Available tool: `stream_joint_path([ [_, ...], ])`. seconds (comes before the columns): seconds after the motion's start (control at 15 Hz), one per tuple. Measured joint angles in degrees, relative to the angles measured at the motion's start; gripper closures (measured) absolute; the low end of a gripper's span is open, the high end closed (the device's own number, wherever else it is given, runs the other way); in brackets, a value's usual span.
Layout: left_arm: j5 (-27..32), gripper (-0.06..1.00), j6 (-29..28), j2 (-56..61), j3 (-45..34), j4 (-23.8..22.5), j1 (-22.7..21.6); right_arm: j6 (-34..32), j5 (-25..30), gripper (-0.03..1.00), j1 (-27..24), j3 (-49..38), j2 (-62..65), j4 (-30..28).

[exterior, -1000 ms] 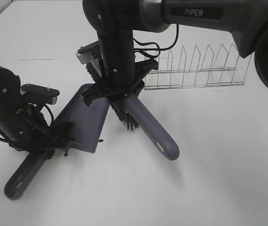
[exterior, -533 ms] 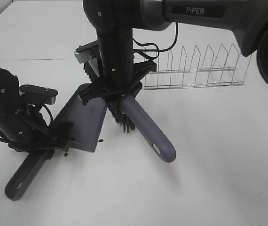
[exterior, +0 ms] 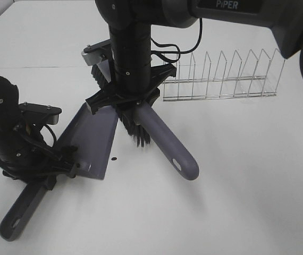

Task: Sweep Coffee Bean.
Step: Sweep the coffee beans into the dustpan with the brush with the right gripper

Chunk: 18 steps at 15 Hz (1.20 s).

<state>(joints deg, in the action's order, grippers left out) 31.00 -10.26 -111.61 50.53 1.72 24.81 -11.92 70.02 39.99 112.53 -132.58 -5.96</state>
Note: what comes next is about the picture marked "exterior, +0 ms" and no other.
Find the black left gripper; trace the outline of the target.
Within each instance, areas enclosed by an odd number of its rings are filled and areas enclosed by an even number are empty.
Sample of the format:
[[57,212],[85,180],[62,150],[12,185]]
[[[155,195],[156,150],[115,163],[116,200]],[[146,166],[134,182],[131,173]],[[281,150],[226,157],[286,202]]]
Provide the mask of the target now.
[[47,125],[17,124],[0,129],[0,168],[3,175],[25,183],[44,182],[53,190],[58,175],[74,178],[74,153],[77,146],[57,148],[57,138]]

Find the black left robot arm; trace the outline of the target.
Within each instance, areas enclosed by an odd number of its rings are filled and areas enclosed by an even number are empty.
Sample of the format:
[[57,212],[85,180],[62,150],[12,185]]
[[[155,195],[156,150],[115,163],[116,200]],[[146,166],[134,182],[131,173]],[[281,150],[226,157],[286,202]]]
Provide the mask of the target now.
[[76,176],[75,146],[57,148],[51,129],[58,107],[19,102],[18,87],[0,76],[0,168],[3,175],[25,183],[55,182],[58,175]]

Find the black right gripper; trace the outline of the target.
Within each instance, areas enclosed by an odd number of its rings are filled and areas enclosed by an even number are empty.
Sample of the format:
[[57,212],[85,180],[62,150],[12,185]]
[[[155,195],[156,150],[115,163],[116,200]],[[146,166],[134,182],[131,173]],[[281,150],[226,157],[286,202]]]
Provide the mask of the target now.
[[[95,115],[99,109],[105,106],[129,104],[146,100],[152,93],[156,92],[157,87],[168,77],[176,76],[176,67],[172,64],[153,66],[151,68],[150,82],[141,92],[131,92],[115,81],[108,82],[98,65],[92,66],[91,74],[97,81],[100,90],[86,99],[86,104],[91,114]],[[135,106],[119,107],[119,119],[121,122],[125,125],[140,126],[140,122],[135,118],[135,110]]]

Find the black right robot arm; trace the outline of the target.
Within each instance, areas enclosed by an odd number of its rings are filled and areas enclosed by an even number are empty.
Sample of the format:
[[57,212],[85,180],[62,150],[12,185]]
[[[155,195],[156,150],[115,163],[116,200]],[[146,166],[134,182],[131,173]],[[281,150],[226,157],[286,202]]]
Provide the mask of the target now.
[[110,38],[84,50],[90,65],[109,61],[111,81],[87,99],[95,113],[104,106],[116,106],[131,121],[131,109],[146,102],[157,86],[175,75],[173,61],[152,67],[151,56],[164,58],[167,45],[151,49],[153,25],[187,28],[203,19],[220,20],[271,30],[283,58],[300,53],[303,77],[303,1],[96,1],[108,24]]

